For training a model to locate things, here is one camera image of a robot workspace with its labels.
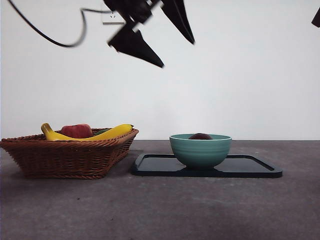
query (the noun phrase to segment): apple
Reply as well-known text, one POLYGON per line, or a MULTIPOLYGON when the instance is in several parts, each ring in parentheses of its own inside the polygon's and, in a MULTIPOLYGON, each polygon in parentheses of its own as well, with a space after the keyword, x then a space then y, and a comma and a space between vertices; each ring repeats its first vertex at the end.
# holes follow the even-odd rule
POLYGON ((75 139, 85 139, 93 136, 92 129, 88 124, 63 126, 61 134, 75 139))

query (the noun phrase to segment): wicker basket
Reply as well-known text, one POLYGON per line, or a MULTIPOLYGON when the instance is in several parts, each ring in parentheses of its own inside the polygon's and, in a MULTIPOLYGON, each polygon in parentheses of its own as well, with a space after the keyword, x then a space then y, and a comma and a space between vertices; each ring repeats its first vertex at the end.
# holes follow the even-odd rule
MULTIPOLYGON (((92 132, 102 129, 106 128, 93 128, 92 132)), ((38 134, 4 138, 0 147, 10 154, 26 178, 101 179, 128 154, 138 132, 132 129, 99 141, 47 141, 44 134, 38 134)))

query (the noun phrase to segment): wall socket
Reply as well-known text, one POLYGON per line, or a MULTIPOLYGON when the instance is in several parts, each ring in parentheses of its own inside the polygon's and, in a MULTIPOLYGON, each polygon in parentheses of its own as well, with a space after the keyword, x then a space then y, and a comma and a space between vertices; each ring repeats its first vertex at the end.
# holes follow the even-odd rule
MULTIPOLYGON (((101 11, 110 11, 104 2, 101 3, 101 11)), ((101 13, 101 21, 103 25, 123 25, 125 20, 117 11, 111 13, 101 13)))

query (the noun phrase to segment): banana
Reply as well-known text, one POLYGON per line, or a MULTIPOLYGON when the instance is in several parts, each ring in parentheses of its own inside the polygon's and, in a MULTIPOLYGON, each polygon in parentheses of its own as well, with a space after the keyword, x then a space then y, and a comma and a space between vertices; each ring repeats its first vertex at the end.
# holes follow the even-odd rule
POLYGON ((96 136, 91 136, 87 138, 73 138, 73 137, 68 137, 66 135, 63 135, 61 133, 55 132, 52 130, 50 127, 49 123, 44 123, 41 125, 41 130, 45 135, 45 138, 48 141, 100 141, 100 140, 107 140, 107 139, 112 139, 117 136, 129 133, 132 130, 132 125, 131 124, 121 124, 118 126, 115 126, 108 131, 105 131, 99 135, 96 136))

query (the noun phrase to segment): green bowl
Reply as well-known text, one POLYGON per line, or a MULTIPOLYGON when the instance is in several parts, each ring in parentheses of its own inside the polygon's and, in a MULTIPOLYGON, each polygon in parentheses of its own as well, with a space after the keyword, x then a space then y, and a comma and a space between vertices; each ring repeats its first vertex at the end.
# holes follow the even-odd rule
POLYGON ((191 169, 212 169, 227 157, 232 138, 209 134, 212 139, 188 139, 193 133, 170 136, 175 157, 191 169))

